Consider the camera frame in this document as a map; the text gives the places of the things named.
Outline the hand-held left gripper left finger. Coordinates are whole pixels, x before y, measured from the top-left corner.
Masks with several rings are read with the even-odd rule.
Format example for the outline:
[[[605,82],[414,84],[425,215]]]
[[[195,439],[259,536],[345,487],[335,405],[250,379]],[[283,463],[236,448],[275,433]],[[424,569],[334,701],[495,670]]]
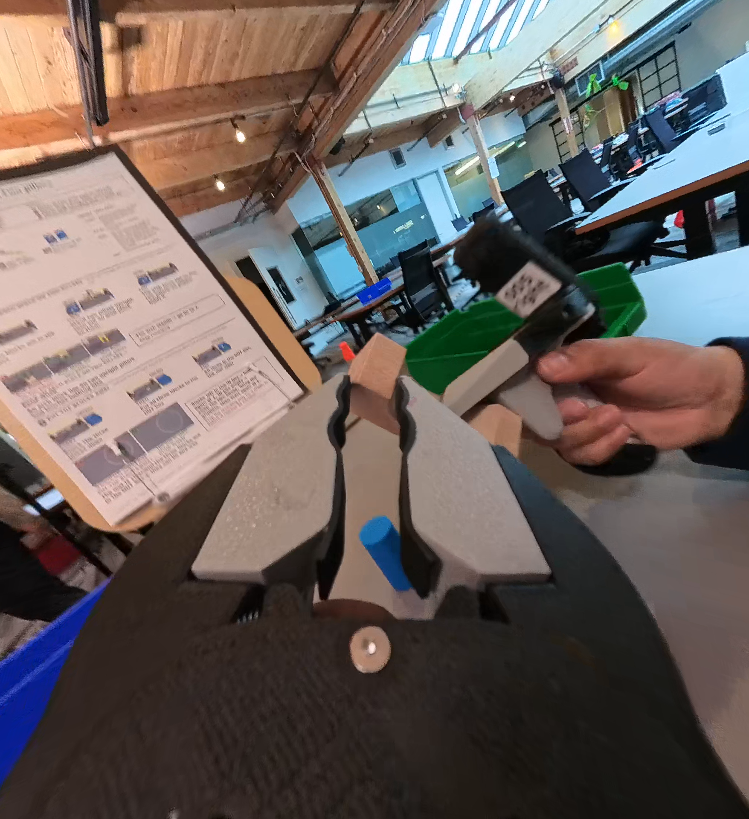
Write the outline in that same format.
[[[350,391],[335,376],[257,437],[192,564],[196,579],[328,599],[344,554]]]

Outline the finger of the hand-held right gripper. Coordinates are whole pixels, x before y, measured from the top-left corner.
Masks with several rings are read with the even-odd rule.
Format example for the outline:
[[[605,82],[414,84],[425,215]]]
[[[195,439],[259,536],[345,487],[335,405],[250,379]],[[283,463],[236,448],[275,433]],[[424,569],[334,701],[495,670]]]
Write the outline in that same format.
[[[442,394],[441,403],[462,417],[497,392],[528,363],[529,355],[523,346],[509,339],[455,378]]]
[[[553,442],[564,429],[552,387],[536,373],[518,373],[495,392],[495,401],[518,415],[537,438]]]

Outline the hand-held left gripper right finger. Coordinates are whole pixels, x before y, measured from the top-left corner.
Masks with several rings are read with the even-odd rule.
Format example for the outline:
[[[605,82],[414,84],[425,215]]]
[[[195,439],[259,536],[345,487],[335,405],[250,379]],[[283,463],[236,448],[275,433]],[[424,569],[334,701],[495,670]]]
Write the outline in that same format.
[[[552,571],[492,445],[408,376],[396,383],[401,565],[422,599]]]

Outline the green plastic bin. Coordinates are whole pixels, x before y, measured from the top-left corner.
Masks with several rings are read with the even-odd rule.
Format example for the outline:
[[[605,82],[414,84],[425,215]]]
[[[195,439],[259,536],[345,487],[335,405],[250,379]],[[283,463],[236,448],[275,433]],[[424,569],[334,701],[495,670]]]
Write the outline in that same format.
[[[629,337],[645,322],[645,300],[625,264],[581,272],[578,278],[599,307],[605,329],[598,337]],[[493,298],[453,311],[407,346],[408,373],[427,391],[441,395],[452,381],[528,323]]]

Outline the blue wooden cylinder block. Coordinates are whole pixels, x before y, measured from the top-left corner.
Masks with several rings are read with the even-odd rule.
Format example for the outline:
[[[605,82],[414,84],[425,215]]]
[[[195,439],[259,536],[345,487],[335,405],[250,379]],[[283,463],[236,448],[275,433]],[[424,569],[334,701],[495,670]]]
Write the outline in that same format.
[[[393,589],[412,588],[401,562],[401,537],[389,517],[369,519],[360,528],[359,540]]]

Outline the natural wooden arch block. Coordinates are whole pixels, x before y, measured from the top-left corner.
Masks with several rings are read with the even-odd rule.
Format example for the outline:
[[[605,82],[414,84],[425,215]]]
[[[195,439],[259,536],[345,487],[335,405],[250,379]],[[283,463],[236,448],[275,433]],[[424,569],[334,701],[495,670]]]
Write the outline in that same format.
[[[350,415],[399,435],[395,389],[398,378],[407,373],[406,349],[381,334],[374,335],[350,363]],[[462,418],[490,444],[520,455],[522,420],[506,407],[482,401]]]

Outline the blue plastic bin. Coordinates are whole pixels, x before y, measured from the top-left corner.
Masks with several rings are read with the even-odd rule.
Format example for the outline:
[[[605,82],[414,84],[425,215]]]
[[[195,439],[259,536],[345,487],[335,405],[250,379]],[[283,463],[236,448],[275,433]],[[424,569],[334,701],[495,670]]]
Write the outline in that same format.
[[[105,581],[0,661],[0,786],[39,724],[62,666]]]

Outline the person's right hand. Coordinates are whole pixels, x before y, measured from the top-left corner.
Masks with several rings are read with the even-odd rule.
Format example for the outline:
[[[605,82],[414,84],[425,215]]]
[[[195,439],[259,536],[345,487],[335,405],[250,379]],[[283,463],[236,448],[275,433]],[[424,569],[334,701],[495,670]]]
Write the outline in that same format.
[[[601,402],[558,403],[564,429],[552,446],[568,463],[584,467],[607,463],[633,437],[658,450],[716,441],[746,397],[745,365],[727,346],[582,340],[544,355],[537,374],[552,386],[584,385]]]

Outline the black office chair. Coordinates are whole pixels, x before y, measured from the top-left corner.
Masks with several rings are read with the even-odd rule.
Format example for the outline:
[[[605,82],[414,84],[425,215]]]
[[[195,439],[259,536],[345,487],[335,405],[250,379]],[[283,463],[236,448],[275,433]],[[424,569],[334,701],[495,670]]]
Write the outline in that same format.
[[[433,265],[428,241],[399,252],[398,261],[404,302],[401,322],[417,335],[431,319],[452,312],[455,307],[439,268]]]
[[[503,190],[502,196],[523,232],[578,273],[616,263],[646,263],[656,242],[668,235],[662,222],[647,221],[578,236],[574,226],[584,218],[565,206],[541,170]]]

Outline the white long desk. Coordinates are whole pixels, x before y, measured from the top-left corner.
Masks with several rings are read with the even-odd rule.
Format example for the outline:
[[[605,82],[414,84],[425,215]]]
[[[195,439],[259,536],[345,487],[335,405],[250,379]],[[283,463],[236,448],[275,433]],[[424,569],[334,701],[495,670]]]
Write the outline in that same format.
[[[740,247],[749,245],[749,108],[699,129],[587,219],[575,233],[614,229],[684,213],[687,260],[715,252],[708,200],[732,192]]]

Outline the printed instruction sheet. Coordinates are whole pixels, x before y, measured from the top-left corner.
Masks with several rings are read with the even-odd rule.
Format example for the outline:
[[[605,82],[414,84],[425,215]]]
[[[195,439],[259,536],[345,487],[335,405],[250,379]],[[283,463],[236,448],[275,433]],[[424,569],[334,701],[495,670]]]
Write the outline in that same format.
[[[179,497],[304,392],[121,151],[0,172],[0,404],[106,524]]]

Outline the dark cloth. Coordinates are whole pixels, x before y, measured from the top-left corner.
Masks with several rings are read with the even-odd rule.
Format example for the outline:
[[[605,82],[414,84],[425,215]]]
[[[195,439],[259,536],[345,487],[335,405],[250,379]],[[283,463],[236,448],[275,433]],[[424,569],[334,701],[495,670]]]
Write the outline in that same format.
[[[0,521],[0,613],[53,622],[86,594],[49,574],[23,545],[17,530]]]

